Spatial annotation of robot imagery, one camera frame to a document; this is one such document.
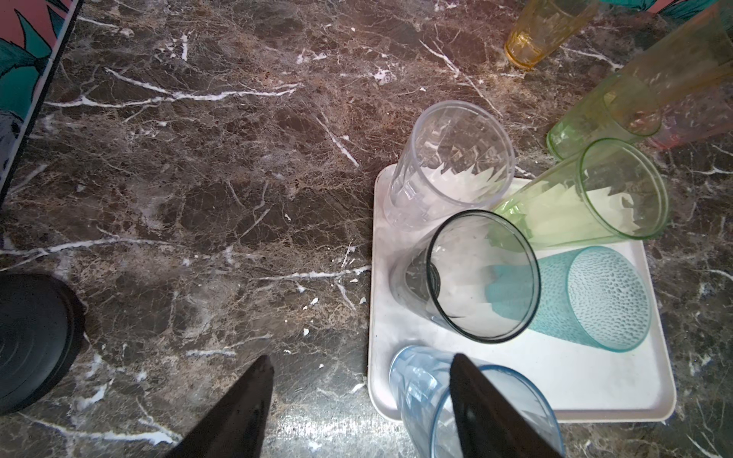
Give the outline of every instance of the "plastic cup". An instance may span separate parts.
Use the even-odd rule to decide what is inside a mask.
[[[648,84],[659,104],[733,75],[733,0],[719,0],[621,69]]]
[[[660,107],[649,87],[633,76],[614,73],[572,107],[546,141],[550,152],[564,160],[601,138],[633,143],[654,135],[660,123]]]
[[[612,352],[638,347],[649,333],[647,288],[618,251],[590,246],[539,260],[542,293],[529,328]]]
[[[471,208],[491,207],[509,188],[514,148],[501,125],[471,103],[436,103],[417,120],[384,203],[395,228],[416,231]]]
[[[449,392],[453,357],[430,347],[406,347],[389,370],[389,386],[402,422],[423,458],[463,456]],[[539,389],[512,369],[473,362],[532,429],[564,455],[555,414]]]
[[[604,138],[539,175],[493,212],[540,249],[656,237],[667,223],[669,200],[644,154]]]
[[[507,266],[524,270],[503,276]],[[493,303],[486,296],[490,285],[499,291]],[[503,342],[525,330],[537,309],[539,288],[537,258],[527,240],[507,220],[484,210],[453,215],[403,253],[389,273],[398,303],[484,343]],[[497,314],[497,306],[511,309],[512,317]]]
[[[662,127],[647,140],[668,149],[733,130],[733,80],[695,92],[662,109]]]
[[[598,0],[530,0],[509,33],[504,53],[519,68],[532,68],[585,26]]]

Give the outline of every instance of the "teal plastic cup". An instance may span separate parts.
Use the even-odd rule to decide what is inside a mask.
[[[507,285],[514,277],[517,282],[524,278],[523,268],[502,266],[502,281],[487,287],[487,300],[502,317],[511,319],[517,313]],[[529,329],[612,352],[633,350],[647,337],[652,321],[649,292],[618,251],[591,246],[548,256],[539,260],[539,274],[539,306]]]

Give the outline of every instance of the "green plastic cup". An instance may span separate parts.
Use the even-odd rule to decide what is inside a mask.
[[[550,129],[546,141],[558,160],[571,158],[601,138],[633,143],[661,126],[660,106],[640,79],[614,73],[601,81]]]
[[[514,224],[532,248],[542,249],[656,237],[667,223],[669,198],[649,158],[604,138],[492,211]]]

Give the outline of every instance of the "cup rim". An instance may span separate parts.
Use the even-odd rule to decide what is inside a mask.
[[[586,183],[583,180],[583,163],[586,160],[586,156],[589,154],[589,151],[598,143],[614,143],[617,146],[621,147],[621,149],[630,155],[632,155],[636,160],[638,160],[641,165],[644,167],[644,169],[647,171],[649,176],[652,178],[652,181],[654,182],[655,186],[659,190],[659,200],[660,200],[660,214],[658,216],[658,222],[655,225],[655,228],[649,233],[645,235],[633,235],[633,234],[626,234],[624,232],[619,231],[612,225],[610,225],[603,217],[598,213],[596,208],[593,206],[593,203],[588,198],[588,190],[586,189]],[[627,238],[631,240],[648,240],[654,237],[657,237],[659,234],[664,231],[664,229],[667,226],[668,220],[669,220],[669,195],[667,194],[667,187],[664,185],[664,180],[662,180],[662,175],[659,173],[659,170],[655,167],[654,163],[641,151],[633,147],[632,145],[626,143],[625,141],[619,140],[617,138],[601,138],[593,143],[591,143],[585,151],[583,151],[580,154],[580,157],[578,158],[578,166],[575,170],[576,174],[576,181],[581,187],[581,190],[583,191],[581,193],[581,198],[583,200],[583,203],[591,210],[591,214],[593,217],[598,221],[598,223],[603,226],[604,229],[608,230],[611,234],[615,234],[617,236],[620,236],[622,238]]]
[[[593,246],[587,246],[585,248],[579,248],[575,250],[575,256],[573,256],[572,261],[570,261],[570,268],[572,268],[572,265],[575,263],[575,260],[578,259],[578,256],[585,253],[586,251],[607,251],[607,252],[613,251],[613,253],[619,256],[620,259],[623,259],[624,261],[626,261],[626,266],[629,267],[636,274],[639,282],[641,283],[641,286],[644,288],[644,292],[646,293],[646,297],[647,297],[647,305],[651,309],[652,301],[649,300],[649,294],[650,294],[649,289],[647,288],[644,281],[640,278],[641,275],[639,274],[638,270],[636,270],[633,264],[631,264],[631,262],[629,262],[629,260],[626,259],[626,256],[614,250],[613,248],[609,248],[607,246],[601,246],[601,245],[593,245]],[[565,293],[564,293],[565,300],[567,301],[568,304],[571,304],[570,302],[570,269],[568,269],[567,272],[565,273],[565,282],[564,283],[565,283]],[[578,319],[578,315],[575,314],[575,309],[572,307],[572,305],[570,306],[570,313],[572,314],[572,319],[574,320],[574,323],[578,325],[578,329],[580,330],[580,332],[583,335],[587,336],[588,339],[591,339],[593,342],[595,342],[599,348],[603,350],[607,350],[609,352],[614,352],[614,353],[630,352],[631,350],[634,350],[635,348],[637,348],[639,345],[643,344],[644,341],[647,340],[647,336],[649,335],[649,329],[651,329],[652,327],[652,313],[650,311],[649,312],[649,321],[647,322],[647,331],[644,333],[644,337],[642,339],[639,339],[634,345],[630,347],[626,347],[623,349],[611,348],[608,345],[604,345],[600,343],[597,339],[595,339],[593,336],[591,336],[588,333],[588,331],[585,329],[581,321]]]
[[[496,128],[496,132],[501,138],[502,143],[504,143],[507,146],[507,154],[509,156],[509,160],[507,161],[507,179],[505,180],[504,185],[501,187],[501,189],[492,195],[489,199],[486,199],[484,201],[480,202],[463,202],[460,200],[453,199],[450,196],[447,196],[445,193],[438,190],[435,185],[433,185],[430,180],[427,179],[425,176],[425,173],[421,170],[421,167],[419,165],[419,160],[417,158],[416,148],[415,148],[415,137],[417,136],[417,132],[419,128],[422,127],[422,125],[425,123],[425,120],[428,118],[429,115],[431,115],[432,112],[449,107],[454,106],[458,108],[464,108],[469,111],[473,111],[476,114],[480,114],[483,117],[488,118]],[[517,159],[515,157],[514,152],[514,146],[512,145],[512,141],[509,140],[509,136],[507,135],[507,132],[504,130],[504,128],[501,126],[499,121],[493,117],[491,114],[489,114],[488,111],[484,110],[480,106],[476,106],[473,103],[464,102],[462,100],[444,100],[442,102],[438,102],[434,105],[431,105],[427,107],[422,114],[420,114],[420,117],[415,121],[415,125],[413,126],[412,132],[410,133],[410,138],[408,140],[408,146],[409,151],[408,154],[410,156],[410,162],[412,162],[415,165],[415,170],[425,184],[427,184],[428,188],[438,196],[440,196],[442,199],[447,200],[448,202],[455,204],[459,207],[464,208],[475,208],[475,207],[488,207],[492,204],[495,204],[498,200],[501,199],[501,197],[507,192],[509,189],[509,186],[512,184],[512,179],[514,178],[515,174],[515,167],[517,163]]]
[[[469,333],[468,331],[462,329],[459,325],[455,324],[453,320],[448,316],[448,314],[443,310],[443,307],[441,306],[441,303],[438,301],[438,295],[435,293],[435,288],[433,287],[434,281],[432,279],[431,270],[429,269],[430,266],[430,255],[432,254],[432,249],[435,246],[435,241],[438,239],[438,235],[441,234],[443,229],[445,229],[452,221],[455,221],[459,218],[463,218],[464,216],[470,216],[470,215],[480,215],[485,218],[489,218],[491,220],[494,220],[495,222],[503,225],[509,232],[511,232],[518,240],[519,243],[522,245],[522,248],[524,248],[525,255],[529,259],[529,265],[532,271],[532,277],[536,280],[535,281],[535,288],[532,292],[532,301],[529,306],[529,310],[527,312],[527,315],[524,317],[524,323],[520,323],[519,326],[516,328],[508,331],[507,333],[498,336],[498,337],[481,337],[481,336],[475,336],[472,333]],[[436,230],[435,233],[430,238],[430,244],[427,246],[426,251],[426,259],[425,259],[425,272],[426,272],[426,278],[427,278],[427,289],[430,292],[430,299],[432,300],[432,303],[435,304],[435,307],[438,309],[438,312],[440,312],[443,319],[453,328],[456,332],[458,332],[461,336],[467,337],[473,341],[481,342],[483,344],[500,344],[501,342],[506,342],[508,340],[511,340],[521,334],[525,329],[527,329],[532,322],[534,315],[537,313],[537,309],[539,308],[539,295],[542,290],[542,279],[540,278],[539,274],[539,264],[537,261],[537,257],[534,254],[534,250],[532,249],[531,245],[527,241],[526,237],[517,229],[517,227],[508,222],[507,219],[495,214],[491,213],[488,210],[463,210],[462,212],[458,212],[451,216],[450,218],[446,219]]]
[[[555,426],[555,432],[557,433],[557,436],[560,439],[559,441],[560,449],[561,449],[560,456],[564,457],[565,456],[565,442],[562,440],[562,432],[560,431],[560,425],[557,421],[557,417],[555,416],[555,411],[553,410],[552,406],[550,406],[550,403],[547,401],[547,398],[545,398],[545,395],[542,394],[539,388],[529,378],[525,377],[520,372],[517,372],[514,369],[511,369],[509,367],[499,366],[498,364],[490,364],[490,363],[483,364],[481,366],[476,366],[476,367],[482,374],[484,374],[484,371],[496,371],[496,372],[512,375],[513,377],[516,377],[520,382],[524,383],[525,387],[527,387],[532,392],[532,394],[535,395],[537,400],[542,404],[545,410],[549,413],[548,417],[551,418],[552,423]],[[438,404],[436,406],[435,415],[432,417],[432,424],[430,425],[430,439],[428,440],[428,445],[427,445],[428,450],[430,451],[430,458],[435,458],[435,433],[438,431],[438,419],[441,416],[441,412],[443,412],[443,409],[445,408],[445,405],[446,405],[446,402],[448,401],[448,396],[450,396],[450,393],[451,393],[450,387],[446,387],[446,390],[443,392],[443,394],[441,394],[441,399],[440,401],[438,401]]]

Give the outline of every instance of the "teal leaf illustration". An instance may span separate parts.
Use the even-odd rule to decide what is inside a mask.
[[[36,32],[36,29],[33,28],[22,14],[17,10],[15,14],[18,15],[18,19],[20,19],[21,26],[23,27],[23,34],[26,36],[26,51],[36,57],[48,57],[51,54],[51,47],[48,43]]]
[[[25,118],[31,108],[31,100],[40,77],[33,67],[15,68],[0,78],[0,110],[10,111]]]
[[[0,77],[14,68],[33,67],[35,62],[25,49],[0,38]]]
[[[64,18],[56,14],[51,8],[46,8],[48,8],[48,17],[51,18],[51,25],[54,28],[54,35],[58,38],[61,33],[61,28],[64,26]]]
[[[63,12],[69,12],[69,9],[66,8],[66,5],[64,5],[61,0],[46,0],[48,3],[54,5],[56,8]]]

